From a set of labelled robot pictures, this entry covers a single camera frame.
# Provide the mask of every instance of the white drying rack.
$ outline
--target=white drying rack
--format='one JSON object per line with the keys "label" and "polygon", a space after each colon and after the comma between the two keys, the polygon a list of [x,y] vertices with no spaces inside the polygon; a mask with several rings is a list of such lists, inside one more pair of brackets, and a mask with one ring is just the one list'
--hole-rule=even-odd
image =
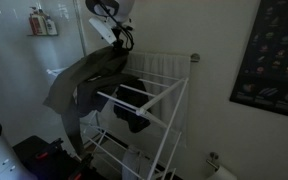
{"label": "white drying rack", "polygon": [[[49,70],[47,69],[47,73],[48,74],[51,74],[51,75],[54,75],[54,76],[57,76],[58,74],[60,74],[62,71],[64,71],[66,68],[61,68],[61,69],[55,69],[55,70]],[[171,155],[167,161],[167,164],[166,164],[166,167],[165,167],[165,170],[160,172],[159,170],[156,169],[156,166],[157,166],[157,163],[160,159],[160,156],[161,156],[161,153],[162,153],[162,150],[164,148],[164,145],[165,145],[165,142],[166,142],[166,139],[169,135],[169,132],[170,131],[174,131],[171,129],[171,126],[173,124],[173,121],[175,119],[175,115],[176,115],[176,112],[178,110],[178,107],[179,107],[179,104],[180,104],[180,101],[183,97],[183,94],[184,94],[184,91],[185,91],[185,88],[187,86],[187,83],[188,83],[188,78],[182,78],[182,79],[177,79],[177,78],[173,78],[173,77],[168,77],[168,76],[162,76],[162,75],[158,75],[158,74],[153,74],[153,73],[148,73],[148,72],[144,72],[144,71],[138,71],[138,70],[132,70],[132,69],[128,69],[130,71],[134,71],[134,72],[137,72],[137,73],[142,73],[142,74],[147,74],[147,75],[151,75],[151,76],[156,76],[156,77],[160,77],[160,78],[165,78],[165,79],[169,79],[169,80],[173,80],[174,83],[171,84],[171,85],[166,85],[166,84],[161,84],[161,83],[157,83],[157,82],[153,82],[153,81],[149,81],[149,80],[146,80],[146,79],[138,79],[142,82],[145,82],[145,83],[149,83],[149,84],[152,84],[152,85],[156,85],[156,86],[161,86],[161,87],[164,87],[165,89],[159,93],[158,95],[154,95],[154,94],[151,94],[151,93],[148,93],[148,92],[145,92],[145,91],[141,91],[141,90],[138,90],[138,89],[135,89],[135,88],[132,88],[132,87],[129,87],[129,86],[126,86],[126,85],[123,85],[121,84],[120,86],[121,87],[124,87],[124,88],[127,88],[129,90],[133,90],[133,91],[136,91],[138,93],[142,93],[142,94],[145,94],[145,95],[148,95],[149,97],[151,97],[152,99],[150,101],[148,101],[146,104],[144,104],[142,107],[135,107],[129,103],[126,103],[124,101],[121,101],[119,99],[116,99],[115,97],[113,96],[110,96],[110,95],[107,95],[105,93],[102,93],[100,91],[97,92],[97,94],[101,95],[101,96],[104,96],[106,98],[108,98],[109,100],[115,102],[115,105],[118,105],[119,104],[122,104],[123,106],[119,106],[129,112],[132,112],[132,113],[135,113],[137,116],[141,116],[143,118],[146,118],[152,122],[155,122],[157,125],[159,125],[160,127],[162,128],[165,128],[165,132],[164,132],[164,135],[162,137],[162,140],[161,140],[161,143],[159,145],[159,148],[158,148],[158,151],[155,155],[155,158],[153,160],[153,164],[151,166],[151,169],[150,169],[150,172],[147,176],[146,179],[150,180],[150,179],[155,179],[155,178],[158,178],[158,177],[162,177],[162,180],[165,179],[166,177],[166,174],[167,173],[172,173],[171,175],[171,179],[173,178],[174,174],[175,174],[175,171],[176,171],[176,168],[173,168],[173,169],[169,169],[169,166],[171,164],[171,160],[173,158],[173,155],[175,153],[175,150],[176,150],[176,147],[179,143],[179,140],[181,138],[181,132],[178,132],[178,136],[176,138],[176,142],[173,146],[173,149],[171,151]],[[150,112],[148,112],[148,109],[151,108],[154,104],[156,104],[157,102],[159,102],[161,99],[163,99],[165,96],[167,96],[168,94],[170,94],[172,91],[174,91],[176,88],[179,88],[181,86],[181,92],[180,92],[180,95],[178,97],[178,100],[177,100],[177,103],[175,105],[175,108],[173,110],[173,113],[172,113],[172,116],[171,116],[171,119],[168,121],[168,123],[165,123],[163,122],[161,119],[157,118],[156,116],[154,116],[153,114],[151,114]],[[92,127],[94,128],[98,133],[101,134],[101,137],[100,137],[100,140],[99,142],[96,142],[94,139],[90,138],[90,137],[86,137],[88,140],[90,140],[93,144],[96,145],[96,148],[99,148],[101,149],[103,152],[105,152],[106,154],[108,154],[109,156],[111,156],[114,160],[116,160],[119,164],[121,164],[123,167],[125,167],[126,169],[128,169],[130,172],[132,172],[134,175],[136,175],[139,179],[144,179],[143,177],[141,177],[138,173],[134,172],[130,167],[128,167],[127,165],[123,164],[123,162],[121,160],[119,160],[118,158],[116,158],[113,154],[111,154],[110,152],[108,152],[106,149],[104,149],[102,146],[101,146],[101,142],[103,141],[104,137],[111,140],[113,143],[117,144],[118,146],[120,146],[121,148],[125,149],[125,147],[121,146],[118,142],[116,142],[115,140],[113,140],[112,138],[110,138],[109,136],[107,136],[107,133],[108,131],[105,130],[105,129],[101,129],[99,127]]]}

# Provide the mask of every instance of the white bottle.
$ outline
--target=white bottle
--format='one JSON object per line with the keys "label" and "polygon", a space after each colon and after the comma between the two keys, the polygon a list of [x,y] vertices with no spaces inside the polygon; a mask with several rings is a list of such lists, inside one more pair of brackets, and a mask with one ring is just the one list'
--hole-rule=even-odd
{"label": "white bottle", "polygon": [[57,35],[57,30],[54,21],[51,20],[50,16],[46,18],[46,29],[49,35]]}
{"label": "white bottle", "polygon": [[38,14],[33,14],[32,21],[36,29],[36,35],[47,35],[44,18],[42,16]]}

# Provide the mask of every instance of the black poster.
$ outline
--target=black poster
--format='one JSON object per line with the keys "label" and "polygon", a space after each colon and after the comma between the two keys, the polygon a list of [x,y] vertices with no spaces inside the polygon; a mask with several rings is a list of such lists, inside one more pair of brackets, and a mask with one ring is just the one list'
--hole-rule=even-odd
{"label": "black poster", "polygon": [[288,0],[262,0],[231,101],[288,115]]}

